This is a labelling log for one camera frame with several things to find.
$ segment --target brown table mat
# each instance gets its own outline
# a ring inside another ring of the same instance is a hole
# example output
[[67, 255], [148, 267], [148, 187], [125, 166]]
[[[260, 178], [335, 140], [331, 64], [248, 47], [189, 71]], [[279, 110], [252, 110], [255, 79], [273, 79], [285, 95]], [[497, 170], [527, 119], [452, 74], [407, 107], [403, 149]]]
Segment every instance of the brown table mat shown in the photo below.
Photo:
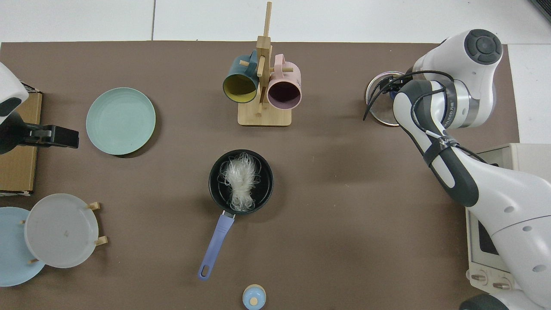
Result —
[[[285, 128], [241, 127], [222, 92], [231, 60], [254, 42], [3, 43], [0, 61], [44, 92], [42, 124], [78, 130], [78, 149], [39, 150], [31, 209], [46, 195], [100, 201], [109, 244], [82, 265], [46, 266], [0, 289], [4, 309], [243, 309], [262, 285], [270, 309], [456, 309], [481, 293], [465, 278], [464, 208], [446, 195], [409, 137], [361, 121], [366, 84], [405, 71], [434, 44], [273, 43], [302, 72], [302, 103]], [[507, 49], [498, 105], [478, 128], [451, 133], [473, 150], [518, 142]], [[115, 87], [146, 94], [152, 139], [125, 157], [96, 149], [85, 119]], [[237, 216], [210, 280], [197, 270], [221, 210], [207, 179], [226, 151], [270, 163], [268, 204]]]

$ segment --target mug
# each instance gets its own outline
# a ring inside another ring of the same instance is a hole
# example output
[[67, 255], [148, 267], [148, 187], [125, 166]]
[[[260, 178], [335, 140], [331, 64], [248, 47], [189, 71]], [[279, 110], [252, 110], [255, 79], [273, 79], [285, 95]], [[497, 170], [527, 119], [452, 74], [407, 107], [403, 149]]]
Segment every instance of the mug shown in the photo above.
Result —
[[[284, 67], [293, 68], [293, 71], [283, 72]], [[281, 110], [296, 107], [302, 99], [300, 70], [294, 63], [286, 62], [283, 54], [275, 56], [274, 72], [266, 92], [268, 102]]]
[[[256, 55], [256, 50], [253, 50], [250, 55], [237, 57], [231, 64], [230, 72], [222, 83], [222, 89], [232, 101], [247, 103], [256, 97], [258, 89], [258, 76], [256, 76], [258, 57]], [[240, 65], [241, 60], [248, 62], [249, 65]]]

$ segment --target display screen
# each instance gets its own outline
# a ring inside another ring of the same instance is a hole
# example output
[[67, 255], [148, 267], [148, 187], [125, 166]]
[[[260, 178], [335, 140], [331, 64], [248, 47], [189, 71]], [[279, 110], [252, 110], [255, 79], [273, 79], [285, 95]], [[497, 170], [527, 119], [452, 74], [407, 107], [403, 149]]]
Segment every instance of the display screen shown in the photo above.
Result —
[[484, 228], [480, 221], [478, 222], [478, 239], [480, 241], [480, 249], [483, 252], [499, 255], [498, 250], [495, 249], [494, 243], [491, 241], [490, 234]]

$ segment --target white floor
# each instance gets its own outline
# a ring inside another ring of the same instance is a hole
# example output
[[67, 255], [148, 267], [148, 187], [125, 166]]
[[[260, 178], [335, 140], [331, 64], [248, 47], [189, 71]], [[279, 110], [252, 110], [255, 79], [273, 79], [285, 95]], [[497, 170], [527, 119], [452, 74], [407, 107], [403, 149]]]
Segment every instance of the white floor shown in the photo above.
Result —
[[[551, 23], [528, 0], [272, 2], [273, 41], [437, 43], [494, 32], [509, 44], [520, 141], [551, 143]], [[0, 43], [254, 41], [265, 9], [264, 0], [0, 0]]]

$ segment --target pink mug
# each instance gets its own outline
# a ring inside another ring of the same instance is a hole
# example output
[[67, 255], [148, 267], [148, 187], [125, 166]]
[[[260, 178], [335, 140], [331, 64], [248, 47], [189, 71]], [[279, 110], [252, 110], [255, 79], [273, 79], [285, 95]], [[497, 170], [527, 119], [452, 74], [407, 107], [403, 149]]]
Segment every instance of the pink mug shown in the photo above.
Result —
[[[283, 72], [292, 68], [292, 72]], [[300, 70], [292, 62], [285, 61], [283, 54], [275, 56], [274, 72], [266, 91], [268, 102], [281, 110], [289, 110], [299, 105], [302, 99]]]

